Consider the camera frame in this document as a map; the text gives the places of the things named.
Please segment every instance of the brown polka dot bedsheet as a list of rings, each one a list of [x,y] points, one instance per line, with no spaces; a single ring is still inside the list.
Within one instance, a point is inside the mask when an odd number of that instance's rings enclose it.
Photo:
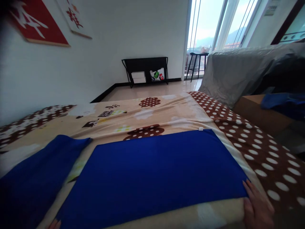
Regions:
[[[45,147],[58,134],[77,139],[93,138],[38,226],[46,228],[97,145],[198,130],[199,127],[214,131],[251,182],[272,203],[276,213],[285,214],[305,206],[304,162],[272,136],[201,92],[60,105],[37,111],[0,128],[0,176]],[[242,199],[229,199],[197,204],[113,228],[217,228],[242,219]]]

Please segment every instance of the black stool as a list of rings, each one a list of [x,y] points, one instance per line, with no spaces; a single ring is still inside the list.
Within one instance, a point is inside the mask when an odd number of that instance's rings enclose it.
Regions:
[[[198,78],[199,79],[199,71],[200,71],[200,64],[201,64],[201,56],[204,56],[204,70],[206,70],[206,57],[209,53],[208,52],[205,52],[205,53],[194,53],[194,52],[191,52],[190,55],[191,55],[191,60],[190,60],[190,64],[188,65],[188,69],[187,69],[187,74],[186,74],[186,78],[187,79],[187,75],[188,75],[188,71],[190,70],[190,67],[191,67],[191,62],[192,62],[192,59],[193,59],[193,55],[195,55],[195,62],[194,62],[194,66],[193,66],[193,70],[192,71],[192,77],[191,77],[191,81],[193,80],[193,75],[194,75],[194,72],[198,72]],[[197,56],[199,56],[199,67],[195,69],[195,65],[196,65],[196,60],[197,60]]]

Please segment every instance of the bed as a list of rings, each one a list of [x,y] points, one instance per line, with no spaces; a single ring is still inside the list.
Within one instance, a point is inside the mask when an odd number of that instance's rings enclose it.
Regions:
[[[38,226],[46,228],[97,145],[199,128],[211,129],[216,134],[276,213],[305,206],[304,162],[272,136],[201,92],[44,108],[0,129],[0,176],[43,149],[57,135],[93,139],[75,161]],[[114,228],[217,228],[242,219],[243,200],[238,198],[201,203]]]

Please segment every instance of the floor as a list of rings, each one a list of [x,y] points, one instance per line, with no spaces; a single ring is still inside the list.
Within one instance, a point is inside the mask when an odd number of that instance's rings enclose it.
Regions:
[[[129,86],[116,87],[102,101],[129,100],[198,91],[201,86],[201,81],[202,79],[192,80],[192,82],[190,80],[170,82],[168,85],[166,83],[160,83],[156,85],[134,86],[133,88]]]

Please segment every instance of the blue fabric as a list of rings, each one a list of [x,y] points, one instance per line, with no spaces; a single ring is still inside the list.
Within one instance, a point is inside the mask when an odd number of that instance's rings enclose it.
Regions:
[[[58,135],[0,179],[0,228],[35,229],[90,138]]]
[[[305,121],[305,93],[267,94],[261,102],[261,108],[272,109],[289,118]]]
[[[61,229],[100,229],[246,197],[247,176],[212,130],[99,145],[59,210]]]

